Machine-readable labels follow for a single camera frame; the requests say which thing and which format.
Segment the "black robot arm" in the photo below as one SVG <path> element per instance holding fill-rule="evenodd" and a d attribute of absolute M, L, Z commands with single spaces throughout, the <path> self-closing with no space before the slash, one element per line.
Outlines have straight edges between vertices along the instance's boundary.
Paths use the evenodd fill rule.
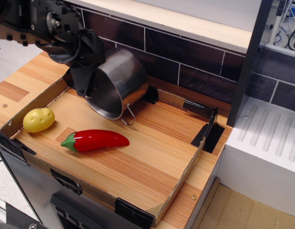
<path fill-rule="evenodd" d="M 104 45 L 80 20 L 78 10 L 62 0 L 0 0 L 0 39 L 34 44 L 69 66 L 77 94 L 91 98 L 96 68 L 105 63 Z"/>

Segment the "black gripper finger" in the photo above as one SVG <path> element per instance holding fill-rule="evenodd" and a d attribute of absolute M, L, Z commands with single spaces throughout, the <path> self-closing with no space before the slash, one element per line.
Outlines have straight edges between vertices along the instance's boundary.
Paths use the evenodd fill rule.
<path fill-rule="evenodd" d="M 91 97 L 95 69 L 83 67 L 71 68 L 71 75 L 77 95 L 81 97 Z"/>

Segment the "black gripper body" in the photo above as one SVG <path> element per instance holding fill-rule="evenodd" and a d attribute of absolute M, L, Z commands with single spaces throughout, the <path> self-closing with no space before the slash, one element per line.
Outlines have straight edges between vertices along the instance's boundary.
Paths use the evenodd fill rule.
<path fill-rule="evenodd" d="M 39 48 L 50 58 L 69 67 L 98 67 L 105 63 L 104 44 L 92 29 L 81 25 L 81 14 L 66 4 L 45 5 L 46 35 L 49 42 Z"/>

